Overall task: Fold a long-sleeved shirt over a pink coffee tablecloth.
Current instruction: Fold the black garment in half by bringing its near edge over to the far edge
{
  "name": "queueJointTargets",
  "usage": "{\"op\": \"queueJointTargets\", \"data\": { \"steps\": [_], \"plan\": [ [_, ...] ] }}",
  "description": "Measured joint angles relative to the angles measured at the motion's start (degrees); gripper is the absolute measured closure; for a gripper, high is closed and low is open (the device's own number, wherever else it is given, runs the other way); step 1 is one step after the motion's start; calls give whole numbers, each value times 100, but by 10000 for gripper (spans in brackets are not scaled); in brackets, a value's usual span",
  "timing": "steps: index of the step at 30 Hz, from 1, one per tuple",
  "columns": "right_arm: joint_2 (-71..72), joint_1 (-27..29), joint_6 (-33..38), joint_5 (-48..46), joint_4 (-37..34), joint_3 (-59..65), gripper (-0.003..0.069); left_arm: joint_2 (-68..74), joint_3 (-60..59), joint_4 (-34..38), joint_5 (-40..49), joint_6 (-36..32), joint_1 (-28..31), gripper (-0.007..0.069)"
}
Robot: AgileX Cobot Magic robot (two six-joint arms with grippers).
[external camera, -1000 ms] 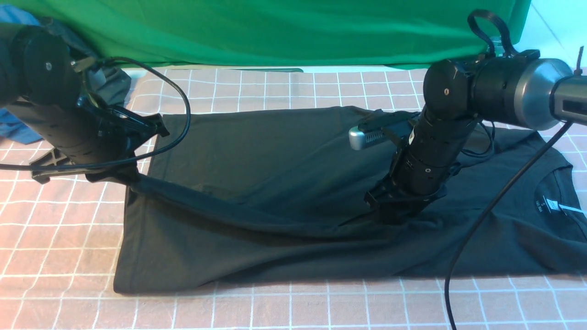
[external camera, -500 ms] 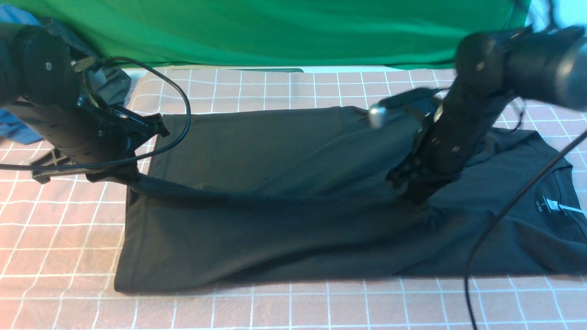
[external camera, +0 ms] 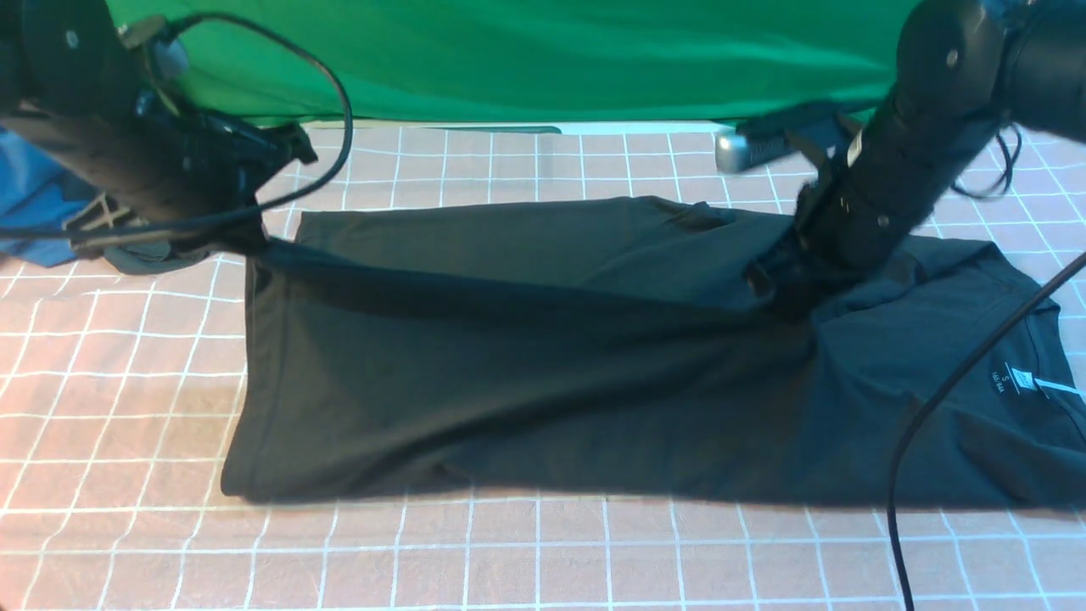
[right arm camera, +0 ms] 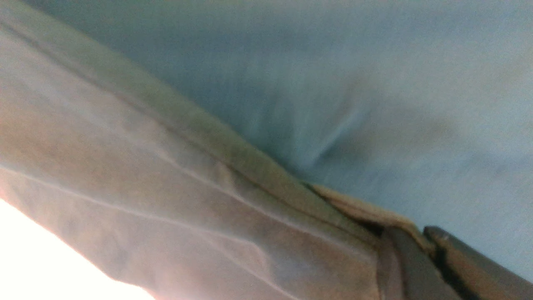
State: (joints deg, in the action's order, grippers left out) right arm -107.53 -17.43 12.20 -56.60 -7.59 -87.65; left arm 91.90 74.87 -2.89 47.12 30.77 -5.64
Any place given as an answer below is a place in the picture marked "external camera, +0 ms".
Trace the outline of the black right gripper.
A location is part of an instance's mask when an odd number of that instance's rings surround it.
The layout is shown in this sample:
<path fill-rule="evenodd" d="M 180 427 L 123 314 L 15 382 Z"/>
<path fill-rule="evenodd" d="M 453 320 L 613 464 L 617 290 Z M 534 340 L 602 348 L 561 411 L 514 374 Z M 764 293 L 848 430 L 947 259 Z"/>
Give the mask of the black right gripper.
<path fill-rule="evenodd" d="M 745 268 L 763 309 L 798 320 L 879 272 L 900 244 L 900 221 L 864 200 L 800 202 L 792 225 Z"/>

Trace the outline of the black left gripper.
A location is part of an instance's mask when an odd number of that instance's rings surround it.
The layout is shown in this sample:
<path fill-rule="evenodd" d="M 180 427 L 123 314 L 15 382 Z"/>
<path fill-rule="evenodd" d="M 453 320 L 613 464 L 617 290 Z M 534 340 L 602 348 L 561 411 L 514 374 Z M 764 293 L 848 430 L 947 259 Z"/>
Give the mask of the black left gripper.
<path fill-rule="evenodd" d="M 136 236 L 139 244 L 160 241 L 184 254 L 258 255 L 269 244 L 256 209 L 258 191 L 288 164 L 318 160 L 310 135 L 291 120 L 261 128 L 217 109 L 174 104 L 151 89 L 136 97 L 136 117 L 163 148 L 168 174 L 157 199 L 166 220 L 193 222 L 165 231 L 152 231 L 146 222 L 146 233 Z"/>

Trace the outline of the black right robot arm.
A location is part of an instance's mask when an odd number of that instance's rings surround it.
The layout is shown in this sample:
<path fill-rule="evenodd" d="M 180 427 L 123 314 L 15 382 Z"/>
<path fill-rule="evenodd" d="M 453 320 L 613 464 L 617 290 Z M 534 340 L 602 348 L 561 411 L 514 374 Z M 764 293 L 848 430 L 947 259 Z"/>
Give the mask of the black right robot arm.
<path fill-rule="evenodd" d="M 758 305 L 806 317 L 883 270 L 938 199 L 1013 124 L 1083 142 L 1082 1 L 923 1 L 904 23 L 897 74 L 837 143 L 787 129 L 815 164 L 791 227 L 748 264 Z"/>

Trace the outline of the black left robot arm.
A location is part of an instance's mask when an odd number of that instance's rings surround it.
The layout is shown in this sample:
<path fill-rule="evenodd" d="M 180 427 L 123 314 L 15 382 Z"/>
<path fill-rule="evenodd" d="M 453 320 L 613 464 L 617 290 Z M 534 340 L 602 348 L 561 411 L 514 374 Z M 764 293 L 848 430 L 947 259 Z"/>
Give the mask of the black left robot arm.
<path fill-rule="evenodd" d="M 352 115 L 345 88 L 320 59 L 252 20 L 198 12 L 119 27 L 104 1 L 4 1 L 3 128 L 97 190 L 58 231 L 11 229 L 4 238 L 62 239 L 92 258 L 155 243 L 185 255 L 252 255 L 268 245 L 265 211 L 331 181 L 350 136 L 321 177 L 260 204 L 261 187 L 288 164 L 318 156 L 296 123 L 257 127 L 195 104 L 176 86 L 188 61 L 179 39 L 207 22 L 254 31 L 303 59 Z"/>

